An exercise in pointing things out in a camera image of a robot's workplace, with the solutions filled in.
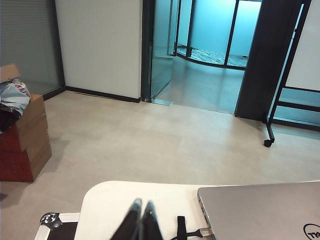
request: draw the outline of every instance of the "cardboard box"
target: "cardboard box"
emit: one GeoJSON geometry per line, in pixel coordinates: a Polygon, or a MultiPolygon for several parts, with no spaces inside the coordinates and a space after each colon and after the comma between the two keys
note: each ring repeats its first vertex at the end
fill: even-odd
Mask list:
{"type": "Polygon", "coordinates": [[[0,84],[19,77],[20,73],[15,64],[0,67],[0,84]]]}
{"type": "Polygon", "coordinates": [[[32,182],[51,157],[49,142],[24,152],[0,151],[0,181],[32,182]]]}
{"type": "Polygon", "coordinates": [[[21,153],[42,135],[48,135],[45,104],[41,95],[31,95],[29,105],[15,125],[0,134],[0,150],[21,153]]]}

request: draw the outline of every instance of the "caster wheel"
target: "caster wheel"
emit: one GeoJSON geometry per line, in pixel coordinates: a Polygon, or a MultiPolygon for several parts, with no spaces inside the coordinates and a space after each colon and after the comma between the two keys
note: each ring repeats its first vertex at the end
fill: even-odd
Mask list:
{"type": "Polygon", "coordinates": [[[267,147],[267,148],[270,148],[270,147],[271,147],[271,144],[272,144],[272,142],[271,142],[271,140],[269,140],[269,139],[264,140],[264,142],[263,142],[263,145],[264,145],[265,147],[267,147]]]}

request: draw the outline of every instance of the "white desk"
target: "white desk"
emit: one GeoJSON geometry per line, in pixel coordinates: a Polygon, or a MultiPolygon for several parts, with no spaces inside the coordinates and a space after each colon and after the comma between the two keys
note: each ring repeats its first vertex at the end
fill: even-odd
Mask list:
{"type": "Polygon", "coordinates": [[[164,240],[177,235],[177,216],[185,216],[188,232],[206,228],[197,199],[197,191],[201,187],[214,186],[129,181],[100,183],[91,188],[83,199],[74,239],[109,240],[136,198],[143,201],[141,214],[148,200],[153,201],[164,240]]]}

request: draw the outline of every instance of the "doorway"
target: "doorway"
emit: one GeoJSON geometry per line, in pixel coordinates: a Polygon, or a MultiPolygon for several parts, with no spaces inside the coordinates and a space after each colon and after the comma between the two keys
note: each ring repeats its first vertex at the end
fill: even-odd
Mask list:
{"type": "Polygon", "coordinates": [[[151,1],[149,102],[233,114],[260,6],[261,0],[151,1]]]}

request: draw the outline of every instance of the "office room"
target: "office room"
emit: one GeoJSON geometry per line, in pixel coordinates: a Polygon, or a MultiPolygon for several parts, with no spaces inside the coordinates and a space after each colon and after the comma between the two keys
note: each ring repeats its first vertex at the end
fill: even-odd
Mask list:
{"type": "Polygon", "coordinates": [[[317,239],[319,23],[318,0],[1,0],[0,239],[317,239]]]}

